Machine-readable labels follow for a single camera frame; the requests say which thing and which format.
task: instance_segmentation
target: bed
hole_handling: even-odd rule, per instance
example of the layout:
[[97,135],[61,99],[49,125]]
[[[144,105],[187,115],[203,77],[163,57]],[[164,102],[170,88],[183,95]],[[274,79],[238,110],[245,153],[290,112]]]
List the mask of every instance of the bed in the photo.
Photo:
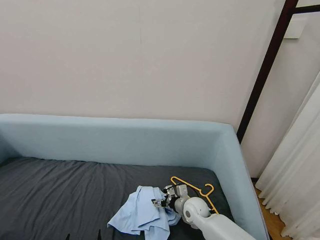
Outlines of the bed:
[[[269,239],[231,125],[0,114],[0,239],[136,239],[106,223],[137,185],[215,186],[218,210]],[[182,221],[170,239],[200,239]]]

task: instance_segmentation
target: dark wooden door frame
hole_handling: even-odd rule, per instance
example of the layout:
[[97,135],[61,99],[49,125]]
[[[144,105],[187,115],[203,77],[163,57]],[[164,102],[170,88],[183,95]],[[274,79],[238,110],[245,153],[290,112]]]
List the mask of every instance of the dark wooden door frame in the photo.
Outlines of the dark wooden door frame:
[[253,86],[249,101],[246,105],[236,136],[239,143],[242,142],[250,119],[254,113],[261,92],[264,88],[271,67],[274,64],[286,30],[289,26],[293,14],[320,12],[320,4],[313,6],[297,7],[298,0],[286,0],[282,8],[280,17],[273,32],[269,47],[264,56],[260,71]]

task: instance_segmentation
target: light blue bed frame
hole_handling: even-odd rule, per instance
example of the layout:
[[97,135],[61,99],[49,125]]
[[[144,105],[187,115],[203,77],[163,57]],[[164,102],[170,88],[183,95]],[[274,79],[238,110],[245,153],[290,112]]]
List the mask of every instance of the light blue bed frame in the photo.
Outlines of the light blue bed frame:
[[257,240],[269,240],[229,124],[0,114],[0,162],[21,156],[210,169],[220,181],[235,222]]

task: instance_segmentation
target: wooden floor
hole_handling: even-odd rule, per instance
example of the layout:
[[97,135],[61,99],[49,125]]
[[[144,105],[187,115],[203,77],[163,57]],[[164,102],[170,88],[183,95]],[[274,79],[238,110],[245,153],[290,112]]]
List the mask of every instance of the wooden floor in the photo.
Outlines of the wooden floor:
[[[260,190],[255,189],[256,194],[260,194]],[[285,224],[280,220],[279,216],[271,214],[269,210],[262,205],[263,199],[259,198],[260,207],[262,210],[262,214],[266,223],[266,227],[268,228],[269,234],[271,235],[273,240],[291,240],[290,237],[282,237],[280,235],[282,229],[285,227]]]

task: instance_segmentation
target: light blue cloth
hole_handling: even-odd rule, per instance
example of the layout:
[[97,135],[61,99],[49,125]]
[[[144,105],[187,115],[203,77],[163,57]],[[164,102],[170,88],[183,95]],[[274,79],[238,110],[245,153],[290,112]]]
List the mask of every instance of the light blue cloth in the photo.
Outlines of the light blue cloth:
[[181,216],[169,207],[153,205],[151,199],[164,199],[164,196],[158,187],[138,186],[107,226],[132,235],[144,231],[146,240],[166,240],[170,235],[169,226],[176,225]]

